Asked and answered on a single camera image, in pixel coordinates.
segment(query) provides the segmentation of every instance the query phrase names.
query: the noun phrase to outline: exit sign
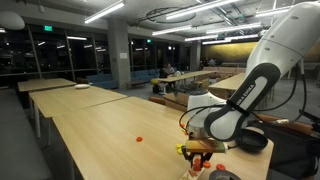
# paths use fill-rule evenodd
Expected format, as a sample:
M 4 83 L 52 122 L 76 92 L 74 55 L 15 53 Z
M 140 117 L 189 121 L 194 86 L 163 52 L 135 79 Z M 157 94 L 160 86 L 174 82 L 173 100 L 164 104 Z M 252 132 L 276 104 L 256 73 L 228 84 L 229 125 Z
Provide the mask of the exit sign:
M 44 31 L 48 31 L 48 32 L 52 32 L 53 31 L 53 27 L 52 26 L 43 26 L 43 30 Z

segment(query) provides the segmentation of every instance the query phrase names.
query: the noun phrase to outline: white robotic arm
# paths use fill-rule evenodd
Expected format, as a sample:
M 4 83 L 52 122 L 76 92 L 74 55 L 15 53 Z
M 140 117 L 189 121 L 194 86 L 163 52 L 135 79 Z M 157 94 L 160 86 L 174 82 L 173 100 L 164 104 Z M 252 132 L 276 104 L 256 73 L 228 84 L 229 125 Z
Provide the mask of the white robotic arm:
M 206 112 L 203 121 L 190 121 L 189 131 L 199 135 L 199 128 L 216 140 L 233 140 L 240 132 L 240 127 L 251 111 L 271 90 L 271 88 L 317 42 L 320 37 L 320 4 L 315 2 L 300 3 L 292 7 L 272 25 L 252 51 L 246 68 L 246 78 L 226 105 L 213 112 Z M 214 99 L 212 102 L 223 103 Z M 197 98 L 190 97 L 189 104 Z

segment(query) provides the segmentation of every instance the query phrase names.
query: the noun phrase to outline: floor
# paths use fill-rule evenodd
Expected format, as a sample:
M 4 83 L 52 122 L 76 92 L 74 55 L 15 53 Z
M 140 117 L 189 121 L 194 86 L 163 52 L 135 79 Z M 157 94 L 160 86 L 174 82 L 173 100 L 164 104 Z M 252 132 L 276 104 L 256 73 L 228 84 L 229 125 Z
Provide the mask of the floor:
M 307 95 L 308 101 L 306 106 L 306 111 L 310 112 L 317 117 L 320 117 L 320 88 L 316 87 L 316 81 L 308 80 L 307 81 Z M 283 102 L 290 94 L 291 88 L 293 85 L 293 80 L 280 80 L 275 86 L 275 98 L 273 102 L 269 102 L 267 107 L 273 107 L 281 102 Z M 152 93 L 152 85 L 147 84 L 145 87 L 136 86 L 131 89 L 120 89 L 116 90 L 119 93 L 126 94 L 128 96 L 137 96 L 143 99 L 148 99 L 149 96 L 161 97 L 158 94 Z M 297 84 L 297 89 L 295 95 L 292 97 L 292 100 L 289 101 L 283 107 L 273 110 L 271 112 L 266 112 L 266 114 L 276 115 L 281 117 L 287 117 L 289 119 L 293 119 L 298 115 L 298 110 L 301 108 L 303 102 L 303 88 L 302 83 L 299 81 Z M 304 117 L 300 119 L 302 122 L 310 123 L 310 121 Z M 52 145 L 49 147 L 45 147 L 46 144 L 46 133 L 47 133 L 47 125 L 49 120 L 42 120 L 41 126 L 43 138 L 39 140 L 39 145 L 42 146 L 42 151 L 45 156 L 45 159 L 51 169 L 53 174 L 53 178 L 55 180 L 67 180 L 70 179 L 70 156 L 67 148 L 64 145 L 63 140 L 61 139 L 59 133 L 57 132 L 54 124 L 51 123 L 51 135 L 52 135 Z M 75 179 L 82 179 L 79 171 L 76 169 Z M 291 180 L 281 173 L 270 170 L 268 174 L 269 180 Z M 320 173 L 315 176 L 315 179 L 320 179 Z

